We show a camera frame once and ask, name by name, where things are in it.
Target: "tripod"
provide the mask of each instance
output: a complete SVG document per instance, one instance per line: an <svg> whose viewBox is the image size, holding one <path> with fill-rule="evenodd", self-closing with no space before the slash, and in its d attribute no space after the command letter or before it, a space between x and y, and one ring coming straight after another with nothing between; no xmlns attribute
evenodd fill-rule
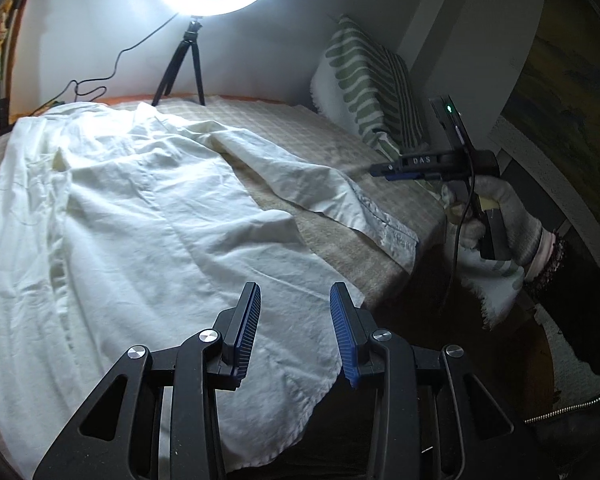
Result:
<svg viewBox="0 0 600 480"><path fill-rule="evenodd" d="M202 71L200 70L200 50L198 48L198 31L201 28L202 24L197 20L189 23L189 28L184 33L184 38L173 54L164 76L162 76L160 86L158 86L154 100L151 103L152 106L157 106L163 95L168 96L171 94L171 89L173 89L173 84L176 81L189 47L191 47L191 54L193 56L193 70L196 75L196 85L198 86L198 99L202 106L205 105L205 93L202 89Z"/></svg>

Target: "checkered bedsheet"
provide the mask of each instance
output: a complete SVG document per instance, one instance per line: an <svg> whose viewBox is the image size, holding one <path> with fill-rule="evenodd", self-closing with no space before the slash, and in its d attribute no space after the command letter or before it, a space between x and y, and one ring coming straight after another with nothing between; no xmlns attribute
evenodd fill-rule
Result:
<svg viewBox="0 0 600 480"><path fill-rule="evenodd" d="M138 102L115 105L134 110ZM190 100L164 100L158 110L193 121L215 120L245 128L314 164L337 168L357 182L382 209L413 229L420 240L418 253L442 241L445 215L436 200L414 182L372 178L369 165L384 158L373 149L307 108L211 97L206 107ZM293 214L311 250L351 280L373 309L382 298L404 285L406 273L365 236L316 213L277 197L238 160L226 157L238 178L263 209Z"/></svg>

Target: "black sleeve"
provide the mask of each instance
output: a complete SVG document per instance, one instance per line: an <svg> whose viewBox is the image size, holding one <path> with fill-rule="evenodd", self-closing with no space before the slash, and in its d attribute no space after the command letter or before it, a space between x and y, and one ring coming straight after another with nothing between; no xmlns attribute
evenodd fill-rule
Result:
<svg viewBox="0 0 600 480"><path fill-rule="evenodd" d="M560 327L576 357L600 375L600 269L563 240L528 291Z"/></svg>

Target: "striped pillow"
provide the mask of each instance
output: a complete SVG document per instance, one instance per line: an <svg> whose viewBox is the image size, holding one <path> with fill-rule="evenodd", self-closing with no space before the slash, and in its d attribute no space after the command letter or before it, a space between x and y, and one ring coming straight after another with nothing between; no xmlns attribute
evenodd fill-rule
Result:
<svg viewBox="0 0 600 480"><path fill-rule="evenodd" d="M340 18L320 65L312 94L321 113L349 131L355 128L363 142L389 160L427 147L404 61L348 16ZM338 97L319 88L319 80L328 77L331 84L325 86L335 89L335 81Z"/></svg>

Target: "crumpled fabric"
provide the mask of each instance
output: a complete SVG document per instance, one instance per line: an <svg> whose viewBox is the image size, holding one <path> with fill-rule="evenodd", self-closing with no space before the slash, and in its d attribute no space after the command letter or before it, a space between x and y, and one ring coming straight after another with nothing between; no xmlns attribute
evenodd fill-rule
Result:
<svg viewBox="0 0 600 480"><path fill-rule="evenodd" d="M180 345L247 281L262 290L250 367L236 392L217 392L227 470L298 441L333 385L330 286L347 283L356 306L362 294L311 253L291 215L259 208L224 150L413 266L417 236L345 175L246 130L145 104L19 120L0 167L0 431L25 478L130 346Z"/></svg>

